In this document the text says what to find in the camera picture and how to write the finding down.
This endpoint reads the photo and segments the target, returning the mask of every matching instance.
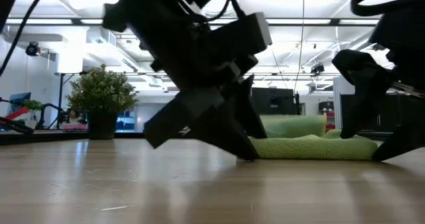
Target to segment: pole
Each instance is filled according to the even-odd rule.
[[[60,116],[60,109],[62,108],[62,89],[64,84],[64,76],[65,74],[60,74],[60,84],[59,84],[59,102],[58,102],[58,116],[56,121],[56,128],[59,129],[59,116]]]

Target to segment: black cabinet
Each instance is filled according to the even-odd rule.
[[[351,109],[356,105],[354,95],[341,95],[342,124],[347,123]],[[387,94],[382,103],[381,112],[363,128],[364,131],[392,132],[397,126],[409,122],[425,120],[423,109],[425,101],[401,94]]]

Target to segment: wooden table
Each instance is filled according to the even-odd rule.
[[[425,150],[389,163],[237,161],[173,140],[0,147],[4,224],[425,223]]]

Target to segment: security camera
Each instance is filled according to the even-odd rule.
[[[39,47],[39,43],[36,41],[30,42],[27,48],[25,49],[25,53],[31,57],[38,57],[41,54],[41,49]]]

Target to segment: green towel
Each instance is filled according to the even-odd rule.
[[[269,138],[251,141],[263,159],[372,160],[376,142],[354,136],[339,137],[340,130],[325,134],[325,116],[262,116]]]

